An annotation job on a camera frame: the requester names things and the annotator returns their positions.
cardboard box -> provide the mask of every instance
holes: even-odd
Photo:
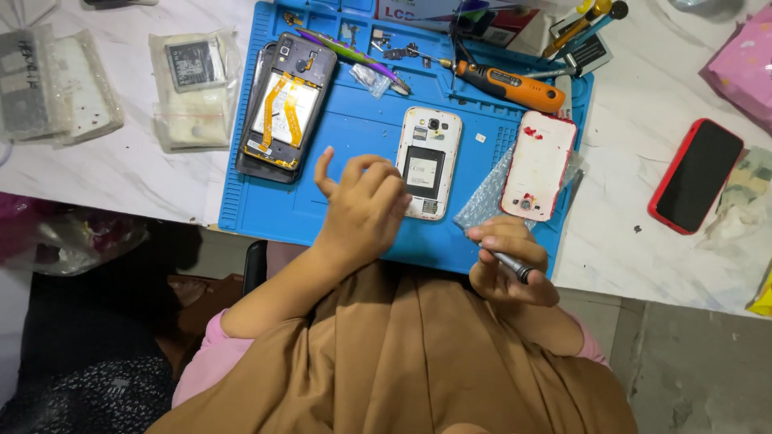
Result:
[[[539,12],[502,0],[377,0],[375,18],[448,32],[459,6],[458,33],[498,47],[507,47]]]

phone screen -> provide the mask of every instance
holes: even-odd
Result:
[[[657,212],[696,232],[742,151],[743,142],[737,136],[703,121],[657,202]]]

